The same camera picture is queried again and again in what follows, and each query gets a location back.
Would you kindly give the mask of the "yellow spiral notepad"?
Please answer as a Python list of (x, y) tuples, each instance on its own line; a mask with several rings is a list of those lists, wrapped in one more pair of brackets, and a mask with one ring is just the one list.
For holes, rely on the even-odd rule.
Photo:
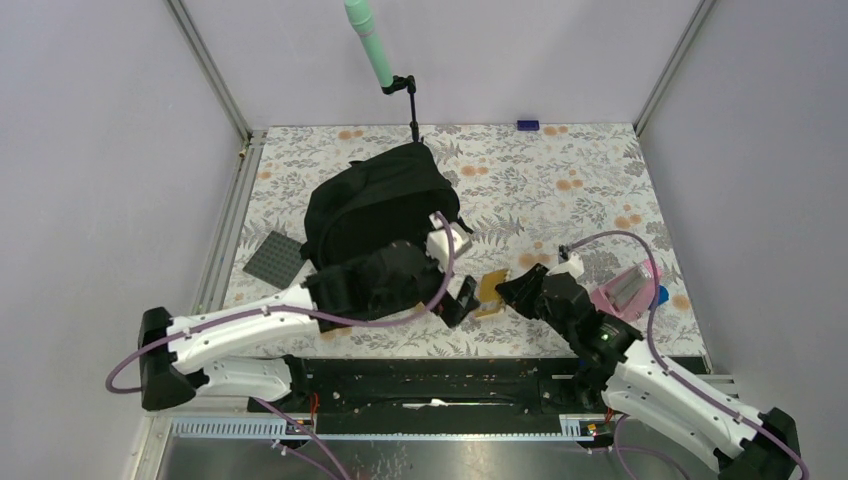
[(477, 319), (491, 317), (504, 309), (505, 303), (496, 287), (509, 279), (510, 269), (503, 268), (484, 274), (478, 284), (477, 299), (480, 306), (473, 312)]

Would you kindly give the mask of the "black student backpack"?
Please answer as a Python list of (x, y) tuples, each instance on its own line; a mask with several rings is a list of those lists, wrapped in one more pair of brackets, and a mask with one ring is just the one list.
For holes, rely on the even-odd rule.
[(430, 148), (411, 142), (350, 166), (316, 187), (304, 217), (300, 254), (316, 269), (368, 255), (396, 240), (423, 248), (442, 213), (471, 234), (452, 183)]

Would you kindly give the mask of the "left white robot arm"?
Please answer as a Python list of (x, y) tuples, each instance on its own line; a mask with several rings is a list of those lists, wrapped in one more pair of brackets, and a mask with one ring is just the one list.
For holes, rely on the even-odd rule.
[(198, 396), (216, 396), (255, 397), (299, 410), (309, 401), (311, 387), (289, 361), (239, 359), (237, 353), (351, 322), (385, 322), (418, 304), (431, 304), (433, 313), (453, 328), (480, 302), (471, 276), (457, 295), (444, 289), (448, 261), (444, 247), (428, 254), (408, 242), (394, 242), (241, 307), (195, 316), (149, 309), (138, 339), (141, 406), (156, 412)]

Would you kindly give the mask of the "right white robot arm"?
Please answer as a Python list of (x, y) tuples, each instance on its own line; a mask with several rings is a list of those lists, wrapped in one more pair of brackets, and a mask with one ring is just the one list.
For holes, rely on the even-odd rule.
[(496, 291), (521, 316), (547, 323), (582, 360), (573, 396), (583, 410), (606, 405), (640, 421), (720, 479), (789, 479), (800, 471), (791, 416), (779, 408), (761, 412), (655, 355), (640, 331), (597, 309), (571, 274), (537, 264)]

